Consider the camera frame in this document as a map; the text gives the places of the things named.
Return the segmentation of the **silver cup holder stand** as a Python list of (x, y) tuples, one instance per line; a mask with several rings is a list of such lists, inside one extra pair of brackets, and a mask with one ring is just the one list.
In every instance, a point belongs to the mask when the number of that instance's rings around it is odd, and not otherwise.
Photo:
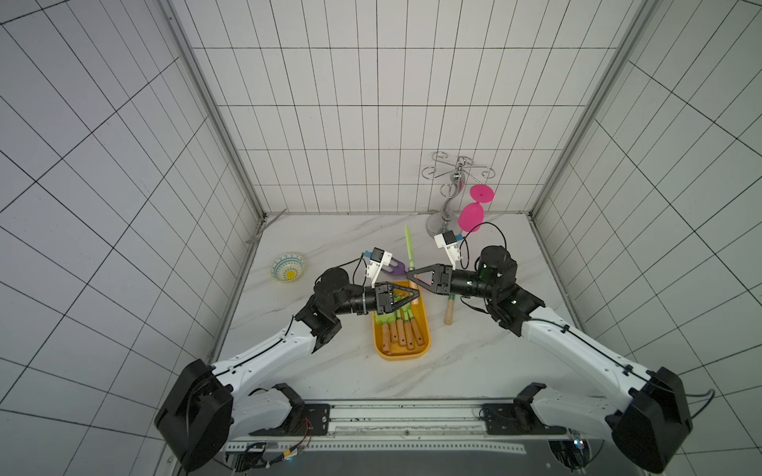
[(433, 164), (427, 166), (421, 172), (422, 177), (430, 182), (436, 182), (439, 178), (445, 178), (440, 187), (440, 194), (445, 199), (438, 210), (431, 210), (431, 216), (427, 220), (427, 233), (434, 238), (436, 235), (452, 229), (456, 220), (456, 213), (452, 203), (462, 194), (468, 180), (475, 184), (485, 184), (493, 179), (496, 172), (488, 166), (476, 165), (472, 158), (457, 156), (451, 160), (444, 151), (436, 151), (432, 154)]

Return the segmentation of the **dark green small rake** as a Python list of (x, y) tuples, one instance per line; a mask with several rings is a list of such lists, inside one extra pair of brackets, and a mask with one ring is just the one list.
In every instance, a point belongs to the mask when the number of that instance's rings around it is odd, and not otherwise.
[(456, 296), (451, 294), (448, 296), (448, 303), (446, 304), (446, 314), (444, 315), (444, 324), (452, 325), (454, 323), (454, 305), (456, 304)]

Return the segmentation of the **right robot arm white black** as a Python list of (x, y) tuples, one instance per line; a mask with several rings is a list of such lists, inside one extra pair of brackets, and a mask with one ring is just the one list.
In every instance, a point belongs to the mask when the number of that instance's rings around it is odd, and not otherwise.
[(590, 397), (531, 384), (521, 396), (538, 422), (610, 441), (641, 469), (664, 472), (694, 428), (682, 379), (633, 362), (571, 326), (518, 285), (517, 268), (505, 247), (488, 246), (475, 271), (435, 264), (407, 277), (433, 294), (484, 299), (500, 327), (555, 355), (597, 389)]

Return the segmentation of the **pink plastic goblet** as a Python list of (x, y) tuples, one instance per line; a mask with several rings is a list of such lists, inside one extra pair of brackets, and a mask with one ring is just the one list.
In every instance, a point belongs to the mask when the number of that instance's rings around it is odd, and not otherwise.
[(471, 203), (462, 209), (458, 218), (458, 227), (464, 233), (470, 233), (480, 228), (484, 222), (486, 204), (494, 200), (494, 190), (486, 184), (476, 184), (470, 189)]

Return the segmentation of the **purple fork pink handle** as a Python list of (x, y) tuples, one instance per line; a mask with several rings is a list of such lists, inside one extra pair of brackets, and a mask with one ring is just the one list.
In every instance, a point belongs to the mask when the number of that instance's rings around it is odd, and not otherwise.
[(402, 277), (407, 273), (407, 267), (403, 262), (394, 261), (388, 266), (385, 266), (382, 271), (390, 276)]

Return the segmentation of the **patterned small bowl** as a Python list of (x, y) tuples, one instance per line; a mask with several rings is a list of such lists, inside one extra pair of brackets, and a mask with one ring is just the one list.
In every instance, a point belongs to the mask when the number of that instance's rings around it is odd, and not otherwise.
[(271, 278), (282, 284), (298, 281), (306, 271), (307, 260), (297, 252), (286, 252), (277, 256), (270, 265)]

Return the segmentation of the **metal base rail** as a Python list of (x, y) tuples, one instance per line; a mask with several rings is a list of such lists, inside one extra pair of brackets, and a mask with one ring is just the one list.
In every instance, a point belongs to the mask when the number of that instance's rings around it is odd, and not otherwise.
[(521, 440), (549, 440), (569, 446), (584, 440), (613, 440), (605, 420), (611, 410), (599, 399), (590, 410), (575, 409), (568, 418), (553, 416), (547, 422), (519, 399), (486, 403), (357, 401), (283, 408), (289, 414), (281, 426), (244, 430), (239, 436), (229, 425), (230, 405), (202, 411), (192, 424), (183, 416), (166, 415), (159, 430), (188, 471), (204, 466), (220, 452), (241, 458), (277, 452), (280, 458), (288, 459), (306, 449), (517, 451)]

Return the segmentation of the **yellow plastic storage box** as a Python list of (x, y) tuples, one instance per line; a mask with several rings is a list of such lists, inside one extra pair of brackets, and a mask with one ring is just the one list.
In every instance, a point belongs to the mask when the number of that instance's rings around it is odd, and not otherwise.
[(426, 354), (431, 347), (431, 333), (424, 299), (418, 297), (400, 311), (372, 316), (376, 352), (386, 360), (405, 360)]

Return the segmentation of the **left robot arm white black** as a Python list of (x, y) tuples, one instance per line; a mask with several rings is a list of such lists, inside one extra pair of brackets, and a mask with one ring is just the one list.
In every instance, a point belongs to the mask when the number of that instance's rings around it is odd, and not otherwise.
[(418, 290), (393, 283), (362, 287), (343, 268), (325, 271), (307, 303), (269, 339), (230, 359), (192, 361), (155, 418), (156, 429), (186, 472), (206, 465), (227, 444), (259, 430), (293, 428), (303, 400), (291, 387), (265, 383), (281, 369), (327, 345), (341, 315), (387, 315), (418, 299)]

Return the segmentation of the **green rake wooden handle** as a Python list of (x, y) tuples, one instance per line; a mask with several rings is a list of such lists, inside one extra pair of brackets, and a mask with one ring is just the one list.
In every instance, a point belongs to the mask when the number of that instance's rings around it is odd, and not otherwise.
[(406, 336), (407, 348), (409, 350), (415, 349), (415, 335), (412, 329), (410, 313), (404, 309), (403, 311), (404, 331)]
[(400, 309), (398, 309), (398, 311), (396, 311), (396, 319), (397, 319), (397, 330), (398, 330), (398, 333), (399, 333), (399, 341), (398, 341), (398, 343), (399, 343), (399, 345), (401, 347), (406, 347), (407, 346), (407, 337), (406, 337), (406, 332), (405, 332), (405, 327), (404, 327), (404, 319), (403, 319), (402, 311), (400, 311)]
[(409, 315), (410, 315), (412, 331), (414, 333), (414, 337), (416, 338), (417, 345), (423, 346), (425, 343), (425, 339), (424, 339), (421, 327), (416, 319), (416, 315), (413, 313), (413, 311), (410, 311)]

